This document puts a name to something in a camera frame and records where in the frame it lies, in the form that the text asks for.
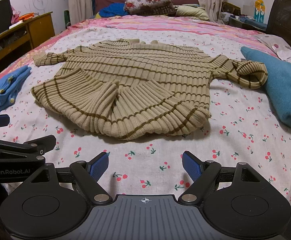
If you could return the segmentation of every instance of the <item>sweater sleeve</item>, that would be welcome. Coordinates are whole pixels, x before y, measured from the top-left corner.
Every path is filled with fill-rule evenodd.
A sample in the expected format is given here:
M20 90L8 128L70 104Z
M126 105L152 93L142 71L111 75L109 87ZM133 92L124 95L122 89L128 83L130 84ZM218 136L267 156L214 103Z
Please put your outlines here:
M265 84L268 72L261 62L238 61L221 55L214 62L213 78L228 79L243 87L258 89Z

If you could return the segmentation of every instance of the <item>bedside table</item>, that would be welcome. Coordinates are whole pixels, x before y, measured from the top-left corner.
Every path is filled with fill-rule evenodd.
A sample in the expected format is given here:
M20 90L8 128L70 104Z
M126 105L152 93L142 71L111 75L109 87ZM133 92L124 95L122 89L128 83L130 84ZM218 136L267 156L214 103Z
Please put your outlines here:
M51 13L33 17L0 33L0 72L55 35Z
M248 24L248 23L243 23L240 20L237 20L237 19L232 18L232 17L229 17L229 25L232 27L237 27L237 28L244 29L244 30L258 31L258 32L265 33L264 30L262 30L258 27L255 27L255 26Z

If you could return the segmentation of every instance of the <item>ribbed knit fabric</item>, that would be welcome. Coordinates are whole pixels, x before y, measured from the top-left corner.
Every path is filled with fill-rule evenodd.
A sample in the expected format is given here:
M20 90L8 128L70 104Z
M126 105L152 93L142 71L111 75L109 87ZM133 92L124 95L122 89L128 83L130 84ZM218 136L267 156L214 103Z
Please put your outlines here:
M145 133L189 134L210 117L214 78L256 89L268 75L263 63L138 39L48 53L35 64L62 61L54 79L32 88L36 100L85 130L124 140Z

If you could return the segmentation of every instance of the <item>bed sheet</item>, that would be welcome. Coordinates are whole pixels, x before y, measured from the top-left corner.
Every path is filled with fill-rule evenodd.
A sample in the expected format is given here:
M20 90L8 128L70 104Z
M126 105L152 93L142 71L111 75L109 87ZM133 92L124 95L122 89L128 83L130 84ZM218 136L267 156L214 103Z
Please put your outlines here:
M118 20L120 26L109 25ZM253 38L232 35L225 28L223 34L212 30L212 33L190 32L194 27L203 27L189 19L191 25L177 27L178 31L151 30L151 26L146 30L149 26L142 24L138 29L143 30L137 30L130 26L129 20L131 18L127 17L126 26L122 17L85 21L75 32L60 37L46 52L58 53L78 45L89 46L117 38L197 46L212 57L225 54L232 59L243 58L240 47L247 45L245 43L267 51ZM227 80L213 80L210 86L212 118L204 127L190 135L148 135L126 142L93 136L66 117L35 103L31 87L52 78L62 64L38 68L33 61L29 63L32 73L18 94L17 102L1 112L10 116L11 123L0 128L0 139L23 143L52 134L57 144L45 157L56 167L67 167L77 160L89 161L100 152L108 152L109 167L99 184L112 197L116 194L175 194L178 198L192 183L181 159L182 153L188 150L201 160L212 159L223 166L235 166L240 161L249 163L291 203L291 128L277 120L261 90L246 89Z

